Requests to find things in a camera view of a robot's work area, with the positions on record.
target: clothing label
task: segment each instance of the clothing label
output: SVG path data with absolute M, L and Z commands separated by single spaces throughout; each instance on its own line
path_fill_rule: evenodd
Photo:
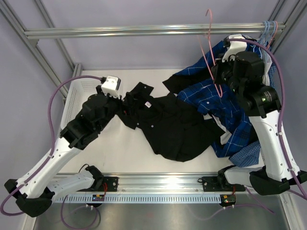
M 150 108 L 152 106 L 152 104 L 150 104 L 150 102 L 146 102 L 145 105 Z

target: blue checkered shirt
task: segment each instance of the blue checkered shirt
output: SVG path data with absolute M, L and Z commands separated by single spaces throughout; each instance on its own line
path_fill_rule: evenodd
M 221 148 L 215 142 L 212 147 L 217 157 L 228 157 L 248 145 L 251 123 L 243 109 L 238 105 L 235 94 L 225 84 L 221 85 L 223 97 L 217 94 L 212 79 L 199 82 L 178 94 L 178 98 L 197 107 L 198 112 L 210 113 L 218 117 L 223 126 L 232 133 Z
M 213 47 L 214 58 L 217 58 L 218 54 L 226 52 L 226 48 L 223 47 L 223 42 L 219 42 Z M 254 46 L 248 44 L 247 51 L 253 51 L 260 55 L 260 50 L 255 49 Z M 206 53 L 209 66 L 213 65 L 210 52 Z M 194 65 L 183 69 L 178 72 L 177 75 L 193 75 L 199 71 L 206 69 L 206 63 L 204 58 Z M 272 76 L 276 70 L 275 63 L 269 70 L 270 86 L 274 87 Z M 215 154 L 218 157 L 231 156 L 232 163 L 239 167 L 247 167 L 254 164 L 258 164 L 260 143 L 256 141 L 248 145 L 249 135 L 251 130 L 251 123 L 249 118 L 245 115 L 244 111 L 238 106 L 234 94 L 226 85 L 222 85 L 223 97 L 220 98 L 217 95 L 216 89 L 211 79 L 197 83 L 182 92 L 178 97 L 198 108 L 198 111 L 203 114 L 213 114 L 220 118 L 222 125 L 226 127 L 228 131 L 232 133 L 230 139 L 221 148 L 217 143 L 213 143 L 212 147 Z

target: white table surface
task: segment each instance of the white table surface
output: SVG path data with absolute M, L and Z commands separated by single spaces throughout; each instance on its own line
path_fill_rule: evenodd
M 141 81 L 154 87 L 151 96 L 160 97 L 169 93 L 162 81 L 178 71 L 179 69 L 88 70 L 83 71 L 83 75 L 113 75 L 121 78 L 121 95 L 131 91 Z M 110 121 L 99 138 L 70 160 L 60 173 L 76 173 L 85 163 L 95 165 L 103 173 L 210 173 L 231 165 L 228 158 L 217 158 L 212 147 L 187 162 L 167 160 L 154 154 L 140 129 L 126 127 L 117 116 Z

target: black cable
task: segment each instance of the black cable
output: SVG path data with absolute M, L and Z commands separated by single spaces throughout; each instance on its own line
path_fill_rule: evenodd
M 81 167 L 81 169 L 78 171 L 78 173 L 81 172 L 81 170 L 84 168 L 85 165 L 87 165 L 88 167 L 90 166 L 89 164 L 84 164 L 84 165 L 82 165 L 82 167 Z

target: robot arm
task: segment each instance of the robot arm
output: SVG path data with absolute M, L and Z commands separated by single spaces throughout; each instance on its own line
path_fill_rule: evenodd
M 228 56 L 228 61 L 222 58 L 212 68 L 214 81 L 218 84 L 227 84 L 249 116 L 260 141 L 265 166 L 257 169 L 227 167 L 218 172 L 218 180 L 222 187 L 232 184 L 251 186 L 260 195 L 283 193 L 290 189 L 290 185 L 295 184 L 290 170 L 295 172 L 301 183 L 307 180 L 307 173 L 300 170 L 293 159 L 282 127 L 287 155 L 293 167 L 288 169 L 277 131 L 281 109 L 277 92 L 274 88 L 262 84 L 264 64 L 256 53 L 237 53 L 235 50 L 235 53 Z
M 103 183 L 103 175 L 94 166 L 89 166 L 80 173 L 62 180 L 52 181 L 54 176 L 74 156 L 79 154 L 106 127 L 114 115 L 122 108 L 118 93 L 120 79 L 113 76 L 103 78 L 102 85 L 98 85 L 97 94 L 91 95 L 83 103 L 76 118 L 70 121 L 60 132 L 55 143 L 55 152 L 50 151 L 28 173 L 18 180 L 10 179 L 5 183 L 9 193 L 24 184 L 46 158 L 51 159 L 44 168 L 25 184 L 13 196 L 21 211 L 37 217 L 45 212 L 55 200 L 81 189 L 96 191 Z

